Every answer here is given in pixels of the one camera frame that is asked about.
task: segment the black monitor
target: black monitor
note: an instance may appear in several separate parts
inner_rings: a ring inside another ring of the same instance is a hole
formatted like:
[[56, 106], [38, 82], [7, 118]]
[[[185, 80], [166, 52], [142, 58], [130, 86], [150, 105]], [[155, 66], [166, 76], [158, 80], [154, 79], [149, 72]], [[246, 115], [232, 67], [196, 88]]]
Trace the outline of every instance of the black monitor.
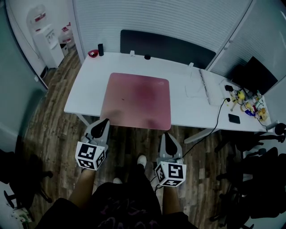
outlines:
[[242, 71], [234, 76], [232, 81], [252, 93], [256, 93], [259, 90], [263, 95], [278, 80], [261, 62], [252, 57]]

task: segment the wooden floor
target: wooden floor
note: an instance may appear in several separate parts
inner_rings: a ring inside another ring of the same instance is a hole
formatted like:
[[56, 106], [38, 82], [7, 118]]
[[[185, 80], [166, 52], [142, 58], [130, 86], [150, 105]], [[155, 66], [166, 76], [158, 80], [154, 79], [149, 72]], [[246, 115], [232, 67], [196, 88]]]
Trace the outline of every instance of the wooden floor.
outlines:
[[[24, 137], [25, 157], [38, 155], [44, 163], [44, 169], [54, 173], [53, 178], [45, 178], [43, 182], [46, 193], [54, 201], [60, 197], [69, 197], [81, 173], [81, 168], [75, 161], [75, 150], [85, 125], [76, 115], [63, 111], [80, 66], [74, 48], [57, 70], [48, 72], [45, 82], [49, 90], [35, 111]], [[169, 133], [180, 142], [183, 152], [186, 152], [193, 144], [183, 144], [184, 138], [199, 131], [198, 128], [172, 126]], [[112, 126], [109, 154], [96, 173], [94, 189], [105, 182], [111, 182], [116, 176], [126, 180], [130, 165], [136, 162], [139, 154], [147, 157], [146, 175], [151, 180], [154, 177], [152, 162], [156, 160], [162, 133], [163, 131], [157, 130]], [[218, 228], [218, 223], [211, 223], [209, 217], [218, 211], [219, 194], [225, 193], [228, 188], [227, 181], [218, 182], [215, 179], [225, 171], [227, 154], [232, 152], [230, 145], [226, 145], [219, 153], [214, 153], [220, 140], [218, 131], [198, 144], [185, 157], [186, 182], [178, 187], [184, 213], [200, 229]], [[162, 194], [163, 189], [159, 189], [157, 196], [161, 203]], [[35, 227], [51, 205], [42, 197], [35, 196], [30, 208], [35, 218], [31, 228]]]

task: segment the white sneaker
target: white sneaker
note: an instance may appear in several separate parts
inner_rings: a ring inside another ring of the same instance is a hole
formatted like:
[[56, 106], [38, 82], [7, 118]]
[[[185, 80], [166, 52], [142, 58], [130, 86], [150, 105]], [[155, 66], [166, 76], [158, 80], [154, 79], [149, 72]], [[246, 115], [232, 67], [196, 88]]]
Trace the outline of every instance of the white sneaker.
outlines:
[[138, 157], [137, 164], [142, 164], [144, 166], [144, 168], [145, 168], [146, 163], [147, 163], [147, 158], [146, 158], [145, 155], [141, 155], [141, 156]]
[[113, 179], [113, 184], [122, 184], [122, 181], [118, 177], [116, 177]]

